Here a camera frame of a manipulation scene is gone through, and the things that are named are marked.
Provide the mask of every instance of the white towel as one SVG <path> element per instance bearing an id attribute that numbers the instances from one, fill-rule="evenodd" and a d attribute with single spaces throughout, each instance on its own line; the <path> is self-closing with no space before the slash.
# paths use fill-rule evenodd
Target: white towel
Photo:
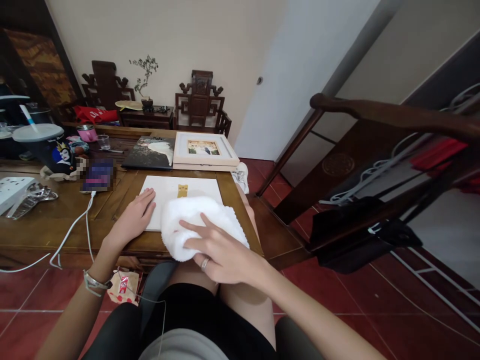
<path id="1" fill-rule="evenodd" d="M 204 213 L 212 223 L 250 248 L 233 208 L 220 205 L 208 196 L 180 197 L 165 203 L 161 210 L 161 238 L 175 260 L 185 262 L 200 252 L 184 248 L 187 239 L 200 236 L 179 224 L 180 220 L 185 220 L 190 224 L 205 226 L 200 213 Z"/>

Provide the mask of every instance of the black shorts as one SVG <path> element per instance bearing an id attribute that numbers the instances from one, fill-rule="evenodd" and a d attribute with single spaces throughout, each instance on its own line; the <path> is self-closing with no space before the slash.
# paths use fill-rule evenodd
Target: black shorts
<path id="1" fill-rule="evenodd" d="M 171 285 L 158 298 L 166 301 L 165 329 L 190 329 L 214 342 L 228 357 L 277 359 L 270 342 L 252 324 L 198 285 Z M 165 304 L 155 305 L 141 339 L 141 351 L 162 334 Z"/>

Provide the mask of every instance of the red tile floor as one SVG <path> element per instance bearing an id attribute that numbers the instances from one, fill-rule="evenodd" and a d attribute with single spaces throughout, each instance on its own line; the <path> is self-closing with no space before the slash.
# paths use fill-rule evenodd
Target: red tile floor
<path id="1" fill-rule="evenodd" d="M 248 165 L 250 191 L 255 192 L 273 168 L 273 162 L 243 161 Z M 264 196 L 272 205 L 277 205 L 289 191 L 288 183 L 278 176 Z M 293 226 L 299 234 L 308 237 L 312 215 L 318 210 L 321 208 L 311 208 L 295 221 Z M 399 254 L 404 260 L 410 256 L 408 250 L 401 250 Z M 410 260 L 409 264 L 416 270 L 425 267 L 416 258 Z M 315 259 L 284 269 L 282 273 L 337 314 L 387 359 L 480 359 L 478 345 L 426 315 L 391 285 L 436 319 L 480 344 L 480 334 L 390 254 L 350 275 L 336 274 L 319 267 Z M 30 268 L 18 273 L 0 274 L 2 359 L 34 357 L 81 279 L 81 270 L 54 268 Z M 453 290 L 449 299 L 456 301 L 454 303 L 459 308 L 480 324 L 478 307 L 461 299 Z M 86 349 L 115 306 L 108 298 L 104 299 Z M 274 306 L 274 313 L 276 320 L 285 316 L 278 306 Z"/>

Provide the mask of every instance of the forearm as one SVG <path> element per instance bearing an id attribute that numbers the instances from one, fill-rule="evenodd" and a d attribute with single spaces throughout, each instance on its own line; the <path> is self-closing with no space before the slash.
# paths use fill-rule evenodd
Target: forearm
<path id="1" fill-rule="evenodd" d="M 104 284 L 112 276 L 120 252 L 102 246 L 88 273 Z M 36 359 L 71 360 L 78 359 L 102 305 L 105 290 L 95 289 L 101 297 L 93 295 L 82 282 L 55 327 L 48 335 Z"/>
<path id="2" fill-rule="evenodd" d="M 262 263 L 258 275 L 252 285 L 280 306 L 326 359 L 384 359 L 348 325 L 293 285 L 266 261 Z"/>

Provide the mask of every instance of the shoe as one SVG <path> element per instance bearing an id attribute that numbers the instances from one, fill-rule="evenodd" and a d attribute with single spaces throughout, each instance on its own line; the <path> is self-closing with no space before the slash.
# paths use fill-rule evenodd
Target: shoe
<path id="1" fill-rule="evenodd" d="M 249 193 L 249 183 L 247 180 L 249 177 L 249 168 L 247 165 L 243 162 L 239 163 L 236 170 L 231 172 L 231 177 L 235 183 L 240 185 L 245 195 Z"/>

